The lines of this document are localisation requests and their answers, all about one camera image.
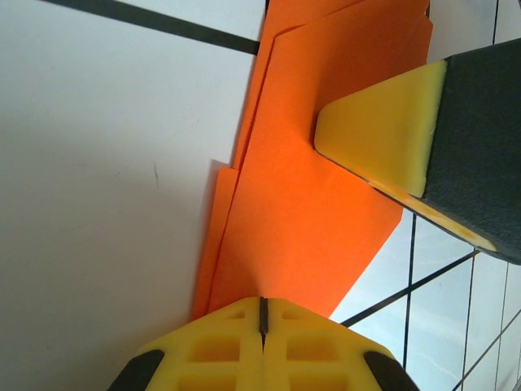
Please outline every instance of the white wall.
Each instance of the white wall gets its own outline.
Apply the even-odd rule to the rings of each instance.
[[[186,321],[253,57],[36,0],[0,53],[0,389],[105,389]]]

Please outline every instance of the orange card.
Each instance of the orange card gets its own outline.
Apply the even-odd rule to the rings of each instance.
[[[201,318],[208,313],[213,276],[217,269],[217,260],[221,251],[222,236],[225,230],[231,201],[237,183],[238,170],[222,168],[217,175],[217,184],[213,196],[212,212],[206,232],[203,256],[199,265],[199,273],[195,285],[194,302],[192,304],[193,319]]]
[[[314,122],[417,59],[405,51],[426,7],[359,2],[275,39],[209,310],[261,294],[329,316],[381,248],[401,207],[319,156]]]
[[[303,24],[360,1],[363,0],[272,0],[269,3],[268,15],[262,29],[259,53],[256,57],[252,80],[250,81],[248,96],[244,105],[243,121],[241,122],[239,136],[235,145],[232,167],[239,169],[246,156],[247,144],[252,131],[274,39],[288,30],[298,28]]]

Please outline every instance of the white tile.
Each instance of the white tile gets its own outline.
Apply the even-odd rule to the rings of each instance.
[[[473,250],[467,242],[418,217],[414,241],[413,282],[427,277]]]
[[[107,389],[187,319],[253,57],[44,2],[0,47],[0,389]]]
[[[331,319],[343,322],[407,287],[413,214],[402,219],[358,281],[340,302]]]
[[[495,17],[492,0],[431,0],[429,61],[492,45]]]
[[[521,316],[501,336],[499,364],[497,366],[497,391],[512,391],[518,380],[519,349],[521,348]]]
[[[402,297],[350,328],[385,346],[399,363],[403,363],[406,308],[407,297]]]
[[[521,6],[519,0],[499,0],[496,43],[521,38]]]
[[[497,355],[499,354],[499,341],[485,354],[479,364],[463,381],[463,391],[490,390],[493,391],[496,384]]]
[[[521,310],[521,266],[509,264],[506,280],[505,313],[503,325],[506,325]]]
[[[466,371],[501,332],[506,262],[485,254],[475,258]]]
[[[422,391],[451,390],[462,378],[471,266],[412,292],[406,369]]]
[[[133,6],[174,16],[240,37],[258,39],[265,0],[124,0]]]

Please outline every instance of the yellow foam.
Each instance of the yellow foam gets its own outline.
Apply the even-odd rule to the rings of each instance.
[[[269,300],[266,390],[381,391],[363,354],[391,353],[346,327],[285,300]]]
[[[147,391],[380,391],[364,353],[392,358],[388,350],[289,301],[268,302],[264,350],[258,297],[143,347],[164,352]]]
[[[325,106],[315,148],[367,180],[425,190],[447,64],[422,66]]]

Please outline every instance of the black line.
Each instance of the black line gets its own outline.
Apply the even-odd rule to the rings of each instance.
[[[510,320],[508,322],[508,324],[506,325],[506,327],[501,330],[501,332],[499,333],[499,335],[494,338],[494,340],[492,341],[492,343],[488,346],[488,348],[479,356],[479,358],[475,361],[474,365],[472,365],[472,367],[466,372],[466,374],[463,376],[463,379],[459,380],[459,382],[456,384],[456,386],[452,389],[452,391],[456,391],[458,389],[458,387],[460,385],[462,385],[462,382],[467,378],[469,377],[469,375],[472,373],[472,371],[478,366],[479,362],[481,360],[483,360],[483,357],[485,357],[485,355],[488,353],[488,351],[494,346],[494,344],[497,342],[497,340],[499,340],[501,338],[501,336],[503,335],[503,333],[508,329],[508,327],[510,327],[510,325],[517,319],[517,317],[519,316],[519,314],[521,314],[521,310],[519,310],[517,312],[516,315],[514,315],[514,317],[512,318],[512,320]]]
[[[472,269],[471,269],[471,284],[469,286],[469,308],[466,312],[466,328],[465,328],[465,349],[463,350],[463,369],[462,369],[462,379],[465,375],[465,365],[466,365],[466,348],[468,347],[469,342],[469,325],[471,324],[471,302],[472,302],[472,282],[474,281],[474,264],[475,264],[475,256],[472,257]],[[465,383],[462,381],[462,389],[465,387]]]
[[[494,17],[494,35],[492,36],[492,44],[496,43],[497,16],[499,15],[499,0],[496,0],[496,16]]]
[[[454,261],[450,265],[447,265],[445,267],[442,267],[438,271],[432,273],[431,275],[428,275],[427,277],[420,279],[419,281],[413,283],[410,287],[404,288],[401,291],[396,292],[394,295],[389,296],[386,299],[383,299],[382,301],[376,303],[375,305],[372,305],[366,310],[363,310],[362,312],[352,316],[351,318],[344,320],[341,324],[345,327],[351,327],[353,324],[360,322],[361,320],[367,318],[368,316],[371,316],[375,312],[380,311],[382,308],[387,307],[388,305],[394,303],[395,301],[401,299],[403,296],[407,295],[407,293],[412,292],[426,283],[431,282],[433,279],[437,279],[441,275],[444,275],[448,271],[451,271],[456,266],[460,266],[463,262],[468,261],[471,259],[474,255],[478,254],[479,251],[475,250],[472,253],[468,253],[466,256],[459,258],[457,261]]]
[[[256,55],[259,42],[115,0],[40,0],[104,18]]]
[[[269,331],[268,299],[261,297],[259,300],[259,333],[262,339],[262,351],[266,343],[266,335]]]
[[[413,284],[413,266],[414,266],[414,242],[416,240],[416,213],[413,214],[413,224],[410,232],[410,253],[409,253],[409,281],[407,287]],[[411,293],[407,293],[407,308],[405,310],[405,333],[404,333],[404,360],[403,367],[407,368],[407,351],[409,346],[409,320],[410,320],[410,298]]]
[[[505,291],[503,292],[503,311],[501,312],[501,328],[503,330],[503,321],[505,320],[505,300],[506,300],[506,282],[508,280],[508,265],[506,264],[506,273],[505,273]],[[499,354],[497,355],[497,363],[496,363],[496,382],[494,383],[494,389],[497,389],[497,373],[499,372],[499,356],[501,355],[501,334],[499,336]]]

